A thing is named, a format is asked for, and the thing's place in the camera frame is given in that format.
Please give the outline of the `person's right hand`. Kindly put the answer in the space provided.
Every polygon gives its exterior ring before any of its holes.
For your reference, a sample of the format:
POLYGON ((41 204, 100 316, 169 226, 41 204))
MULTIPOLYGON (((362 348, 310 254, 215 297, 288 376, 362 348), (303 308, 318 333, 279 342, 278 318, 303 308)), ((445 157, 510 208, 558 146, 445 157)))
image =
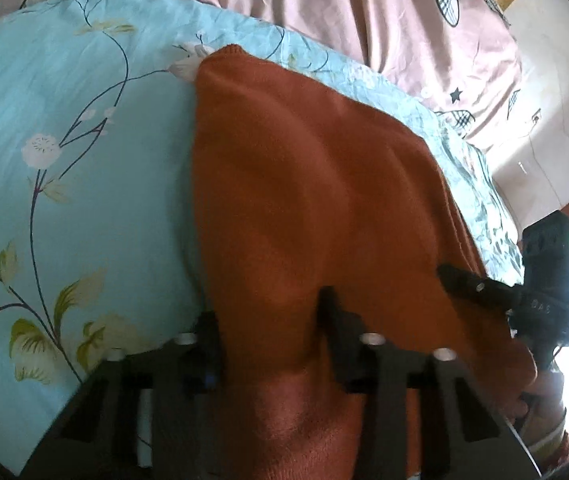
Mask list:
POLYGON ((561 372, 539 372, 534 382, 524 390, 525 394, 533 398, 525 400, 520 396, 505 409, 505 417, 509 422, 523 419, 530 425, 535 422, 540 428, 553 429, 565 415, 563 391, 564 375, 561 372))

